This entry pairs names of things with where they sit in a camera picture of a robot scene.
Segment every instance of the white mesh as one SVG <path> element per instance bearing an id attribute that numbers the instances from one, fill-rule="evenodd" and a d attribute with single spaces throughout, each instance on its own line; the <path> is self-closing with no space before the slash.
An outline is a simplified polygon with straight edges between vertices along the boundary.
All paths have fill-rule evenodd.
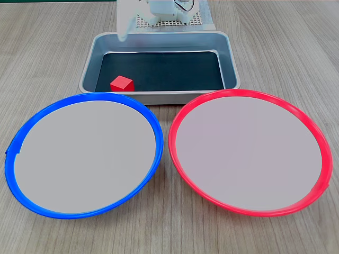
<path id="1" fill-rule="evenodd" d="M 143 18 L 139 15 L 137 16 L 136 20 L 136 27 L 137 28 L 151 28 L 151 27 L 160 27 L 160 26 L 179 26 L 179 25 L 202 25 L 202 18 L 200 15 L 200 11 L 193 16 L 193 19 L 188 24 L 183 24 L 180 21 L 160 21 L 155 25 L 148 24 Z"/>

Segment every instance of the black tray bottom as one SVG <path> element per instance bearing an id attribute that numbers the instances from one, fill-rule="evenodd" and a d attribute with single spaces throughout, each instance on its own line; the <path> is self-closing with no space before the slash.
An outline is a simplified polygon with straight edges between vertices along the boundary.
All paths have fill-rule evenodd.
<path id="1" fill-rule="evenodd" d="M 213 52 L 109 53 L 104 55 L 96 92 L 110 92 L 118 76 L 134 81 L 136 92 L 223 89 Z"/>

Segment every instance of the wood grain surface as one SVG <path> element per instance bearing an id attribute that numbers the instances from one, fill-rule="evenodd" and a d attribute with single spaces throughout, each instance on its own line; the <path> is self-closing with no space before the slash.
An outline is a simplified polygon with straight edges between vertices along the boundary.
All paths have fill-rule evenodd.
<path id="1" fill-rule="evenodd" d="M 115 3 L 0 4 L 0 253 L 339 253 L 339 2 L 212 1 L 242 88 L 306 112 L 331 146 L 325 194 L 293 215 L 258 218 L 205 201 L 181 179 L 167 148 L 179 106 L 152 106 L 165 151 L 152 180 L 115 210 L 49 219 L 23 207 L 5 179 L 5 151 L 36 112 L 80 93 L 93 38 L 115 31 Z"/>

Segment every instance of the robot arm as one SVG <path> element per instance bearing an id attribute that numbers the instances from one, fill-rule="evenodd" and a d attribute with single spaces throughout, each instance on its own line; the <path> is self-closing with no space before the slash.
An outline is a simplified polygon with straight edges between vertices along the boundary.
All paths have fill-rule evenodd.
<path id="1" fill-rule="evenodd" d="M 117 33 L 120 41 L 135 29 L 139 15 L 150 25 L 159 21 L 189 23 L 199 10 L 199 0 L 117 0 Z"/>

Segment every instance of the blue plate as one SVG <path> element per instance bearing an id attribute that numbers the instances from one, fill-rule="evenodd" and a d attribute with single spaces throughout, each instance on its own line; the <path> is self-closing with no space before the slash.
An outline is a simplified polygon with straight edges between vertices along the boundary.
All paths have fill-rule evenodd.
<path id="1" fill-rule="evenodd" d="M 34 204 L 32 201 L 30 201 L 20 190 L 14 174 L 14 163 L 15 158 L 18 153 L 20 153 L 21 146 L 30 132 L 30 130 L 34 127 L 34 125 L 39 122 L 43 117 L 47 116 L 48 114 L 66 107 L 68 105 L 72 105 L 75 103 L 81 103 L 81 102 L 88 102 L 88 101 L 109 101 L 109 102 L 116 102 L 120 104 L 124 104 L 126 106 L 129 106 L 136 111 L 138 111 L 140 114 L 142 114 L 150 123 L 154 135 L 155 135 L 155 142 L 156 142 L 156 151 L 155 151 L 155 157 L 153 164 L 147 174 L 147 176 L 144 178 L 144 180 L 126 197 L 122 198 L 121 200 L 115 202 L 114 204 L 111 204 L 107 207 L 91 211 L 91 212 L 85 212 L 85 213 L 60 213 L 60 212 L 54 212 L 51 210 L 47 210 L 45 208 L 42 208 L 38 206 L 37 204 Z M 117 95 L 112 93 L 88 93 L 88 94 L 80 94 L 75 95 L 66 99 L 62 99 L 56 103 L 51 104 L 50 106 L 46 107 L 39 113 L 37 113 L 35 116 L 30 118 L 24 126 L 21 127 L 19 132 L 14 137 L 13 141 L 11 142 L 6 154 L 6 162 L 5 162 L 5 175 L 7 179 L 8 186 L 13 193 L 13 195 L 16 197 L 16 199 L 24 205 L 26 208 L 30 209 L 33 212 L 36 212 L 40 215 L 52 217 L 56 219 L 80 219 L 85 217 L 90 217 L 94 215 L 98 215 L 104 212 L 107 212 L 130 198 L 132 198 L 134 195 L 136 195 L 152 178 L 153 174 L 155 173 L 164 149 L 164 137 L 163 133 L 160 127 L 160 124 L 155 117 L 155 115 L 144 105 L 142 105 L 140 102 L 135 101 L 134 99 L 130 97 L 126 97 L 123 95 Z"/>

